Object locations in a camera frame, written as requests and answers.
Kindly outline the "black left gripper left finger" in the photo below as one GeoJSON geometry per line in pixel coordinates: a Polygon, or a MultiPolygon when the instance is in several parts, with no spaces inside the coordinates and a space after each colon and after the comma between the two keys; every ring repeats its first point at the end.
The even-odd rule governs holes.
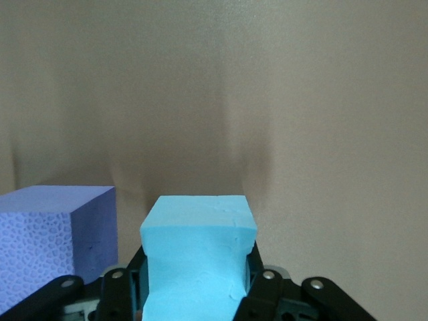
{"type": "Polygon", "coordinates": [[[85,284],[60,276],[1,315],[2,320],[142,320],[148,297],[146,255],[139,248],[124,267],[110,267],[85,284]]]}

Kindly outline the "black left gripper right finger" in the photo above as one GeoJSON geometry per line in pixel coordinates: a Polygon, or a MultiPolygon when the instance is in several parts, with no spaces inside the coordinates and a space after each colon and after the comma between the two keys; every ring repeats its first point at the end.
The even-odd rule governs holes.
{"type": "Polygon", "coordinates": [[[255,245],[247,256],[250,285],[234,320],[372,320],[373,316],[328,278],[295,284],[262,263],[255,245]]]}

